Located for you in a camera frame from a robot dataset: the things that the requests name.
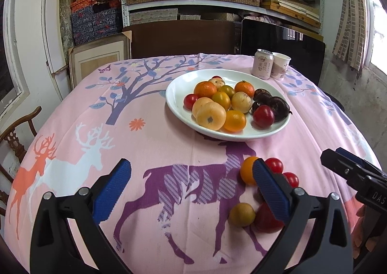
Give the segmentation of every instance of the hand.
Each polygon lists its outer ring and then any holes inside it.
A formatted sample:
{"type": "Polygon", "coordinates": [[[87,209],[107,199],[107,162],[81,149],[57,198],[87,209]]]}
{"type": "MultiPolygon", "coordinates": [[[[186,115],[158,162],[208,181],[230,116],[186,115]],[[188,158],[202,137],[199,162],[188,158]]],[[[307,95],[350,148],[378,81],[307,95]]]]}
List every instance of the hand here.
{"type": "MultiPolygon", "coordinates": [[[[363,241],[363,220],[365,213],[365,205],[363,205],[357,212],[356,216],[360,218],[357,220],[357,223],[352,231],[352,247],[353,247],[353,258],[356,259],[360,254],[360,245],[363,241]]],[[[372,251],[376,244],[378,243],[379,237],[369,238],[365,244],[368,251],[372,251]]]]}

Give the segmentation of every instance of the curtain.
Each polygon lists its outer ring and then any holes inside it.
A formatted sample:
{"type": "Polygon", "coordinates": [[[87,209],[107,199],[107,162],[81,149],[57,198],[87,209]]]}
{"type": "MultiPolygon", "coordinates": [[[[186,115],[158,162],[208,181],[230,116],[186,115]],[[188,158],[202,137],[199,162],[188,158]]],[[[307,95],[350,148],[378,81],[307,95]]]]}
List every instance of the curtain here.
{"type": "Polygon", "coordinates": [[[365,58],[366,19],[363,0],[343,0],[333,54],[361,71],[365,58]]]}

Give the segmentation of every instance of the plate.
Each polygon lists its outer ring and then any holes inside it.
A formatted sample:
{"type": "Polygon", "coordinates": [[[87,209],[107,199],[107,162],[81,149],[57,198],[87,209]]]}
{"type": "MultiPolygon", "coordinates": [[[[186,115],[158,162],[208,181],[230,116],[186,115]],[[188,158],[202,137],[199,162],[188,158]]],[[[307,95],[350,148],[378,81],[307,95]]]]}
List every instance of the plate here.
{"type": "Polygon", "coordinates": [[[282,130],[288,124],[290,115],[281,122],[274,123],[269,129],[260,130],[254,126],[253,116],[250,113],[247,113],[245,114],[247,124],[242,131],[237,133],[226,133],[222,130],[214,131],[199,126],[192,116],[192,112],[184,108],[183,100],[186,95],[194,92],[196,84],[202,81],[208,81],[215,75],[221,76],[226,85],[231,87],[234,87],[240,81],[247,81],[254,86],[254,89],[266,89],[273,96],[279,96],[285,99],[273,86],[251,74],[223,69],[208,69],[188,72],[175,78],[168,85],[165,96],[170,110],[177,118],[183,121],[190,128],[214,139],[240,142],[268,137],[282,130]]]}

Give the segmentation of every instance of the pink tablecloth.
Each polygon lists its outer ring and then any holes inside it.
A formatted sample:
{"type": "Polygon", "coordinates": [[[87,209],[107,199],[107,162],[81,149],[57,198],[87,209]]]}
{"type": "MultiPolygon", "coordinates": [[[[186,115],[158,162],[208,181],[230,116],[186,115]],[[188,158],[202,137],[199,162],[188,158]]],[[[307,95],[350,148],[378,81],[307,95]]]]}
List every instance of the pink tablecloth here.
{"type": "MultiPolygon", "coordinates": [[[[289,68],[284,81],[268,80],[293,116],[285,129],[265,139],[205,139],[168,109],[165,90],[178,75],[205,68],[248,72],[252,63],[249,56],[158,57],[112,63],[85,78],[39,131],[14,181],[5,240],[19,261],[29,269],[42,195],[48,190],[72,195],[92,186],[121,158],[130,161],[132,176],[100,227],[134,273],[251,272],[278,235],[228,224],[233,205],[258,208],[255,189],[237,183],[237,168],[251,155],[281,159],[311,195],[339,193],[353,226],[355,192],[320,164],[321,152],[343,147],[377,166],[378,161],[348,117],[297,71],[289,68]]],[[[310,231],[311,225],[292,264],[310,231]]]]}

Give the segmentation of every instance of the butterfly print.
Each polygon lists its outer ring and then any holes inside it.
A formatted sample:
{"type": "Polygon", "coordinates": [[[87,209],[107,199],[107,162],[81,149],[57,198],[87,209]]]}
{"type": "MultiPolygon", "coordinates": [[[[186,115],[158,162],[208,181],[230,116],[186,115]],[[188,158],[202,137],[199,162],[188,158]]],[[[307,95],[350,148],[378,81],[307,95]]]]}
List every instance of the butterfly print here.
{"type": "Polygon", "coordinates": [[[110,66],[111,66],[111,65],[108,65],[105,69],[98,69],[98,71],[99,71],[100,73],[104,73],[105,71],[110,71],[110,70],[111,70],[110,66]]]}

